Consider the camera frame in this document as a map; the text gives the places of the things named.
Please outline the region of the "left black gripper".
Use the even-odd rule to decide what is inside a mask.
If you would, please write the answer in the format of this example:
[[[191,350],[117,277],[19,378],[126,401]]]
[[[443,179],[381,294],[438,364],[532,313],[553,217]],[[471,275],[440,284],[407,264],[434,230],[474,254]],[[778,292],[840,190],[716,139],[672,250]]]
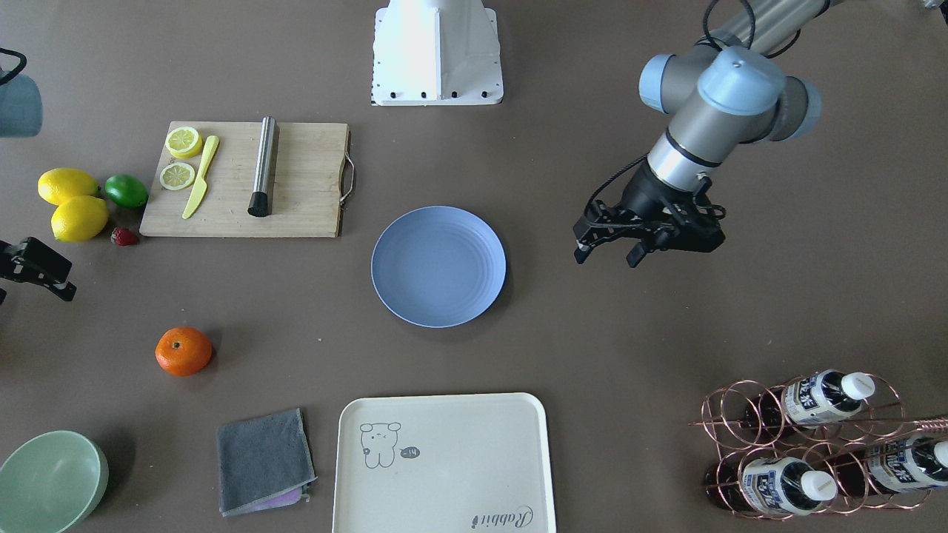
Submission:
[[[599,200],[607,186],[629,171],[634,173],[616,205]],[[696,191],[678,191],[657,178],[644,159],[614,172],[595,189],[575,223],[575,262],[585,263],[596,247],[620,238],[637,240],[626,256],[630,269],[653,252],[714,252],[726,239],[720,223],[726,210],[707,197],[713,184],[708,173],[696,178]]]

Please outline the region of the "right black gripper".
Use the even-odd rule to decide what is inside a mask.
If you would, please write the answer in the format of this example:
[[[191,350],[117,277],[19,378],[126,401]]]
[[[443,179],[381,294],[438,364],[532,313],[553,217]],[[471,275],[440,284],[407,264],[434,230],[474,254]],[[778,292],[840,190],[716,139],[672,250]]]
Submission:
[[[1,241],[1,277],[32,283],[50,290],[62,301],[73,301],[77,286],[67,282],[72,263],[39,239],[28,237],[17,244]]]

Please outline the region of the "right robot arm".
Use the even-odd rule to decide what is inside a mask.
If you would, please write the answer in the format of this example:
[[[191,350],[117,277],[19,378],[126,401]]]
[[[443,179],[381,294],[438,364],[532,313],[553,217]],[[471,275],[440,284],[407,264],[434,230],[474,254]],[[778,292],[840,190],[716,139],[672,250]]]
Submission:
[[[1,118],[3,138],[29,138],[43,125],[43,102],[36,82],[27,75],[2,72]],[[43,241],[27,237],[1,241],[2,279],[40,286],[62,301],[73,301],[75,284],[68,281],[73,264]]]

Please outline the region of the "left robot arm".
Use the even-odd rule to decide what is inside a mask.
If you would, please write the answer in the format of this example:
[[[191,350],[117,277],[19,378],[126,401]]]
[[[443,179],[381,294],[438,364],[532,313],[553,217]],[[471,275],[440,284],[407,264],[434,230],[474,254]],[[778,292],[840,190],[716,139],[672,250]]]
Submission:
[[[708,199],[712,175],[735,148],[788,141],[819,120],[815,85],[785,74],[773,57],[787,51],[809,21],[833,1],[745,1],[744,14],[709,27],[715,2],[702,16],[702,37],[683,55],[652,57],[638,84],[641,100],[670,117],[631,172],[619,202],[591,195],[573,226],[573,256],[582,264],[596,247],[633,238],[627,263],[653,252],[713,252],[724,243],[724,207]]]

